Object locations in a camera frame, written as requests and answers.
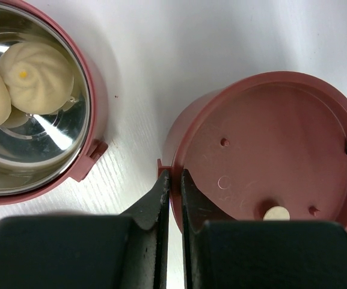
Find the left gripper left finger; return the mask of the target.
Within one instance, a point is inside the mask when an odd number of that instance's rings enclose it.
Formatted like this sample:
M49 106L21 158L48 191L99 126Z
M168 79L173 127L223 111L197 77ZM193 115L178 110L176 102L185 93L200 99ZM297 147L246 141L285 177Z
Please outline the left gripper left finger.
M0 288L165 288L170 176L118 215L0 220Z

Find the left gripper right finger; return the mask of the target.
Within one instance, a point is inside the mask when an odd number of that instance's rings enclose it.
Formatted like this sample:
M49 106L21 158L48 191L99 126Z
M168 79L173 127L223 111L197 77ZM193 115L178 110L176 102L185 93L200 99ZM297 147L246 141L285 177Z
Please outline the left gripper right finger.
M242 221L184 170L186 288L347 288L347 232L320 221Z

